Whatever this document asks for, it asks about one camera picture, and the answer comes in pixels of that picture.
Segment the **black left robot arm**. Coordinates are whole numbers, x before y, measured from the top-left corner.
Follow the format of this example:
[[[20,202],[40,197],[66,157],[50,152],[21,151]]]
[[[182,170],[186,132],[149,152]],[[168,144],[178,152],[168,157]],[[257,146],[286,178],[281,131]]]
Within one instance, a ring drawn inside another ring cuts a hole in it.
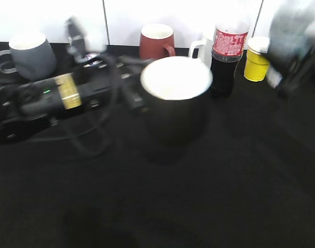
[[[140,75],[152,59],[101,53],[72,72],[26,84],[0,82],[0,144],[27,140],[54,123],[102,108],[97,129],[111,115],[124,78]]]

